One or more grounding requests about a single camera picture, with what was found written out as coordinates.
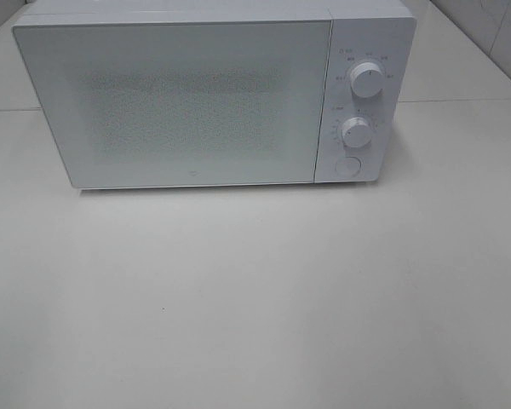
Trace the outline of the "white microwave door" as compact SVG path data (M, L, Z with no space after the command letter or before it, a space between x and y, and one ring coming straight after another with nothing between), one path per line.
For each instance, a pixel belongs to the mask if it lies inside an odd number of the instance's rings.
M80 189L314 178L329 21L17 26Z

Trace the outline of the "white microwave oven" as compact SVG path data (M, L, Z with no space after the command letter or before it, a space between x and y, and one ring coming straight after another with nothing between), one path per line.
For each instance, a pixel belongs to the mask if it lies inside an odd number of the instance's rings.
M374 181L382 167L416 18L400 1L37 1L13 25L203 25L329 21L331 24L324 98L314 178L305 183ZM353 93L349 73L363 61L384 73L381 92ZM361 148L345 147L342 124L366 118L374 131ZM361 171L337 175L340 158L355 157Z

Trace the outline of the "white timer knob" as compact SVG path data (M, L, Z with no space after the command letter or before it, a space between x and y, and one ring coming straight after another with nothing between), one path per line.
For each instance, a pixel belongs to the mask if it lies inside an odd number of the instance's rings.
M341 127L342 142L349 148L364 147L371 141L373 134L374 131L366 118L350 118Z

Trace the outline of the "white power knob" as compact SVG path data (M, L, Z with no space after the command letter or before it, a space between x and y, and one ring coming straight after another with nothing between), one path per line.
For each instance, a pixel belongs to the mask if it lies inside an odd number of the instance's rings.
M349 78L353 93L360 98L371 98L379 94L384 84L384 73L373 61L363 61L355 65Z

